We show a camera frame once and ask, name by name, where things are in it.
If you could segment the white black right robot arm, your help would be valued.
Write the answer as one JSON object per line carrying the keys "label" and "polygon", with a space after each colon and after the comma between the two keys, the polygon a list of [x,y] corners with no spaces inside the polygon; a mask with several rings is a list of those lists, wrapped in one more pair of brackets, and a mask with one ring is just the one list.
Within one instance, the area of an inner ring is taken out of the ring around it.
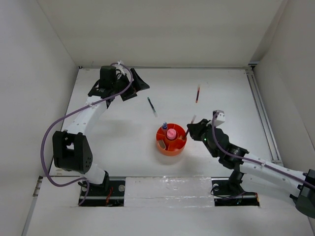
{"label": "white black right robot arm", "polygon": [[201,141],[212,157],[225,168],[232,170],[227,187],[232,194],[246,192],[244,175],[265,180],[276,189],[285,192],[295,208],[302,214],[315,216],[315,172],[295,171],[251,155],[248,150],[232,144],[229,136],[217,127],[215,115],[212,120],[202,119],[188,124],[191,138]]}

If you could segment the green gel pen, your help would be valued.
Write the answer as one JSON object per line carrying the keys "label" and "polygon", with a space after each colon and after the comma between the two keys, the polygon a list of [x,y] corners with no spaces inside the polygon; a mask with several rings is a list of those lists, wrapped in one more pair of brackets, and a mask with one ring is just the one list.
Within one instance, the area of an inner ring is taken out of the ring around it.
{"label": "green gel pen", "polygon": [[156,110],[155,110],[155,108],[154,108],[154,106],[153,106],[153,104],[152,104],[150,98],[147,97],[147,100],[148,100],[148,102],[149,102],[149,104],[150,104],[150,107],[151,107],[151,109],[152,109],[152,111],[153,111],[154,116],[157,118],[157,117],[158,117],[157,112],[156,112]]}

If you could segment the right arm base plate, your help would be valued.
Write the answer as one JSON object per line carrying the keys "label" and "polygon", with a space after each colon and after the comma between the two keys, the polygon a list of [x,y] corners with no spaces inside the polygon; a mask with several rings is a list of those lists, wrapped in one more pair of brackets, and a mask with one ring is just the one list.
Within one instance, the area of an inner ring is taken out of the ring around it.
{"label": "right arm base plate", "polygon": [[227,177],[213,178],[211,180],[211,195],[214,197],[216,207],[259,207],[258,194],[245,192],[242,188],[233,187]]}

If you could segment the pink-capped patterned bottle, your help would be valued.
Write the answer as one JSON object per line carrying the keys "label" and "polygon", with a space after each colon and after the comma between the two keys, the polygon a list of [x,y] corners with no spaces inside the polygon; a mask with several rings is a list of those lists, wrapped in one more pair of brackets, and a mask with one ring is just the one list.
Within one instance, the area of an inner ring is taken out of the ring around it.
{"label": "pink-capped patterned bottle", "polygon": [[175,129],[173,129],[173,128],[168,129],[167,132],[166,132],[166,137],[167,137],[167,139],[169,139],[169,140],[174,140],[174,139],[176,139],[176,137],[177,137],[177,131],[176,131]]}

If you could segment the pink white mini stapler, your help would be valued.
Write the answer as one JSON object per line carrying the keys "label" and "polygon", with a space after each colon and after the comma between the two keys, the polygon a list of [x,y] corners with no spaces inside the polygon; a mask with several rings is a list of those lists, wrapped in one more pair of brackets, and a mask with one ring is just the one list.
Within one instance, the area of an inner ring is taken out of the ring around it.
{"label": "pink white mini stapler", "polygon": [[166,145],[163,140],[158,140],[158,144],[162,149],[166,149]]}

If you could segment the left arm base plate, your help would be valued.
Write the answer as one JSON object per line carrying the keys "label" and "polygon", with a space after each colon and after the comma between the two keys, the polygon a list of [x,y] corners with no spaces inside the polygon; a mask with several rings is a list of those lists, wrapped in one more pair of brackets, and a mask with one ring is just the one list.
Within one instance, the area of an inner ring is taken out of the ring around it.
{"label": "left arm base plate", "polygon": [[90,185],[87,197],[81,207],[123,207],[125,201],[125,178],[113,178],[109,180],[108,190],[98,189]]}

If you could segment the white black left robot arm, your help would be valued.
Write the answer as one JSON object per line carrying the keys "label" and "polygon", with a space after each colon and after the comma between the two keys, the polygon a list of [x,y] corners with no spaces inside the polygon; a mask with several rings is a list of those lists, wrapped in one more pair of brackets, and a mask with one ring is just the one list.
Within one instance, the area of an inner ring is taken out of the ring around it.
{"label": "white black left robot arm", "polygon": [[54,165],[80,174],[97,194],[106,194],[110,188],[109,175],[93,161],[87,135],[116,96],[126,101],[145,89],[149,89],[149,85],[134,68],[128,69],[119,63],[102,66],[99,79],[88,93],[84,109],[64,131],[56,131],[52,137]]}

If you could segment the dark red orange-tipped pen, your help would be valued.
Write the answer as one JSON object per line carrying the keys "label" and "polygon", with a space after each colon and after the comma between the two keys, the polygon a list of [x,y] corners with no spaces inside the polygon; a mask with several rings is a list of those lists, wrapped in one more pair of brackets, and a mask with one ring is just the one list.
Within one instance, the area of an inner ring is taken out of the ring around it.
{"label": "dark red orange-tipped pen", "polygon": [[196,93],[195,103],[198,103],[199,95],[200,95],[200,85],[197,86],[197,93]]}

